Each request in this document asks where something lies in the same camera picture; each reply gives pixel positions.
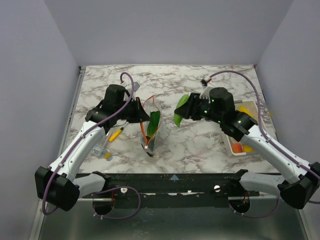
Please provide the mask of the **clear zip top bag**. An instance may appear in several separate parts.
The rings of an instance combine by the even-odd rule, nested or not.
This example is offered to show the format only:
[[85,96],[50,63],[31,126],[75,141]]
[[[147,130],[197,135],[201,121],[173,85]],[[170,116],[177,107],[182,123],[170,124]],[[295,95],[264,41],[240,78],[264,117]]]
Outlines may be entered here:
[[150,119],[140,124],[140,145],[150,158],[160,157],[165,145],[162,108],[156,96],[150,96],[142,105]]

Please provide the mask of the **toy green vegetable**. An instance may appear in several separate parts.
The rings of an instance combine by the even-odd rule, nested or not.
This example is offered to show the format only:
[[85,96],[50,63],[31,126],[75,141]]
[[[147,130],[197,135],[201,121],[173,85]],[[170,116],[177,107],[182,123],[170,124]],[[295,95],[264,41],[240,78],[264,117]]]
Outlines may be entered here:
[[180,110],[180,108],[188,101],[188,94],[184,94],[178,101],[176,105],[176,109],[174,110],[173,121],[177,127],[180,127],[181,121],[184,118],[184,112]]

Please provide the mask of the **toy peach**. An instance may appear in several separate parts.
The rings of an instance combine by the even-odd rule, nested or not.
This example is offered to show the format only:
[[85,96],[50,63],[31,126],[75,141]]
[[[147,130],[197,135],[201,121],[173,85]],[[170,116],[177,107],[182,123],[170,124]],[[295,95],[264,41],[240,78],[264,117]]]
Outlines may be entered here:
[[236,142],[231,145],[231,150],[234,154],[239,154],[243,152],[243,147],[240,143]]

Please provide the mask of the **toy lemon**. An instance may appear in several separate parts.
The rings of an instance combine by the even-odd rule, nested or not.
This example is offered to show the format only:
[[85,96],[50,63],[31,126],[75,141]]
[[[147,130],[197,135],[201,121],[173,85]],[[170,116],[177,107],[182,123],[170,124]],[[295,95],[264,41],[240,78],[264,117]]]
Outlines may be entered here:
[[244,145],[244,146],[243,146],[243,151],[244,151],[245,153],[252,153],[252,152],[254,152],[254,149],[251,148],[251,147],[249,147],[248,145]]

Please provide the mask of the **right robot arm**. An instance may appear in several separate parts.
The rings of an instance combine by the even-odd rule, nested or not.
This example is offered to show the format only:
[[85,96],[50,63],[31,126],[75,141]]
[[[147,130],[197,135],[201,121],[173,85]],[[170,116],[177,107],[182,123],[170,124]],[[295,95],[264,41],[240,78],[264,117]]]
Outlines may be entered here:
[[267,134],[254,118],[238,111],[233,95],[225,88],[207,87],[202,93],[193,92],[174,113],[183,119],[205,119],[219,124],[226,135],[253,148],[279,171],[279,176],[246,171],[230,183],[234,195],[263,192],[280,197],[289,206],[301,210],[318,190],[320,164],[310,164],[293,154]]

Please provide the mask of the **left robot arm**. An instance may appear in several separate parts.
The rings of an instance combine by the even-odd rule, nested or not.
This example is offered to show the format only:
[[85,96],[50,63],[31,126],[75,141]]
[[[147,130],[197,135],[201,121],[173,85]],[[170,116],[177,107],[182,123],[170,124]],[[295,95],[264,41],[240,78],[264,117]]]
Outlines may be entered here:
[[64,152],[48,167],[40,166],[35,172],[38,198],[44,203],[69,211],[83,196],[96,193],[104,198],[110,194],[110,177],[94,171],[90,175],[77,178],[80,166],[118,120],[129,124],[150,120],[138,97],[134,97],[134,87],[111,84],[104,99],[90,110],[79,133]]

